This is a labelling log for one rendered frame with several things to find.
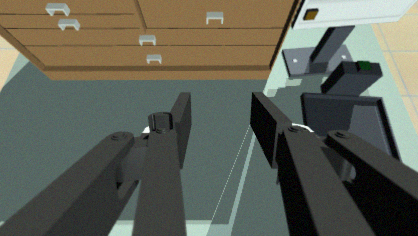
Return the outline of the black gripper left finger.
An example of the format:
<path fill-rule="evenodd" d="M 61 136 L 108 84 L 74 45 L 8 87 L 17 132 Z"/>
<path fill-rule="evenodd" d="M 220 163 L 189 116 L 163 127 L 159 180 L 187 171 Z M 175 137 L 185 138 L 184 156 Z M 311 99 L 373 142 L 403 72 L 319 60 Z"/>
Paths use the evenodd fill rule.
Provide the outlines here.
<path fill-rule="evenodd" d="M 187 236 L 180 169 L 191 92 L 180 92 L 170 112 L 152 113 L 148 122 L 139 137 L 106 136 L 5 221 L 0 236 L 109 236 L 139 180 L 131 236 Z"/>

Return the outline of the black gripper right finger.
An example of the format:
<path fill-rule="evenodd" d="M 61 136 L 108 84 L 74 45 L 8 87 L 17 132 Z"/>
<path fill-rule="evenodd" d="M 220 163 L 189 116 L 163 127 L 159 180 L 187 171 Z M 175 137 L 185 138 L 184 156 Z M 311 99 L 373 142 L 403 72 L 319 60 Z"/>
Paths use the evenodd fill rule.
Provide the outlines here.
<path fill-rule="evenodd" d="M 292 123 L 252 92 L 250 125 L 278 169 L 290 236 L 418 236 L 417 171 L 348 131 Z"/>

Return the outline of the brown wooden chest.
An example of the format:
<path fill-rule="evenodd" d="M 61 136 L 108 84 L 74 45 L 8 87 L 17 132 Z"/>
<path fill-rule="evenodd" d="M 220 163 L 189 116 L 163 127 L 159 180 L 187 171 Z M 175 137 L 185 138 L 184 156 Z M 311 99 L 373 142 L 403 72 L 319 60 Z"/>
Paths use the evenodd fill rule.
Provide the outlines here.
<path fill-rule="evenodd" d="M 0 0 L 0 36 L 51 80 L 268 79 L 300 2 Z"/>

